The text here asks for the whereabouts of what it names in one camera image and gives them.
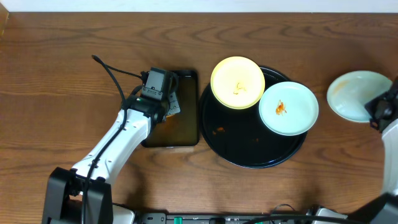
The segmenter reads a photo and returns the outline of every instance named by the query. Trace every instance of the round tray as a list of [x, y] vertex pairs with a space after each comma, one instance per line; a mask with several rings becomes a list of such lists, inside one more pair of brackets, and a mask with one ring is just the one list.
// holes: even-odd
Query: round tray
[[[276, 83], [290, 81], [278, 71], [260, 68], [266, 90]], [[261, 121], [259, 102], [244, 110], [227, 108], [214, 97], [210, 84], [201, 95], [199, 112], [200, 131], [207, 144], [222, 158], [242, 167], [276, 166], [297, 152], [307, 135], [274, 133]]]

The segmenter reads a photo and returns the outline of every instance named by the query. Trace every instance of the white wall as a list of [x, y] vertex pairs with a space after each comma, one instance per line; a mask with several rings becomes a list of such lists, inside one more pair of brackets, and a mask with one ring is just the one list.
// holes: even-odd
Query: white wall
[[0, 0], [10, 12], [398, 12], [398, 0]]

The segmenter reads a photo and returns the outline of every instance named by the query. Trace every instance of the wooden table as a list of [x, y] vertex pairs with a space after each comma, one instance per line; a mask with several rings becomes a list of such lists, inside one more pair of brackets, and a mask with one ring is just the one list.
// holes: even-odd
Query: wooden table
[[[114, 122], [120, 96], [91, 54], [131, 72], [197, 69], [200, 92], [220, 60], [241, 55], [309, 86], [320, 105], [301, 150], [269, 169], [234, 166], [203, 138], [139, 147], [114, 202], [183, 213], [266, 213], [280, 203], [352, 212], [380, 193], [381, 136], [334, 114], [326, 91], [353, 70], [395, 77], [397, 39], [393, 14], [12, 13], [0, 41], [0, 220], [38, 223], [51, 171], [71, 168]], [[140, 83], [117, 79], [126, 93]]]

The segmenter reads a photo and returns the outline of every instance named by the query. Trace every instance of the yellow plate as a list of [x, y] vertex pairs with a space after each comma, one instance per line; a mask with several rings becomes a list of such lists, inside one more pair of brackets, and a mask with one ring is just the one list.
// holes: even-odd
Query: yellow plate
[[232, 109], [255, 105], [266, 88], [261, 69], [245, 57], [222, 60], [211, 74], [211, 90], [216, 99]]

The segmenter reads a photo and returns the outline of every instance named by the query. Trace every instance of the food scrap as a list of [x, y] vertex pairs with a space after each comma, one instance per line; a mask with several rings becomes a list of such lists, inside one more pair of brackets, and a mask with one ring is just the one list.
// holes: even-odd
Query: food scrap
[[243, 84], [242, 84], [242, 83], [236, 84], [236, 88], [235, 88], [235, 90], [234, 90], [234, 94], [235, 94], [235, 95], [238, 95], [240, 90], [246, 91], [246, 88], [243, 87]]
[[283, 102], [281, 102], [281, 100], [279, 100], [278, 107], [276, 108], [276, 114], [283, 116], [284, 115], [283, 114], [284, 111], [285, 111], [285, 113], [287, 113], [286, 106], [283, 104]]

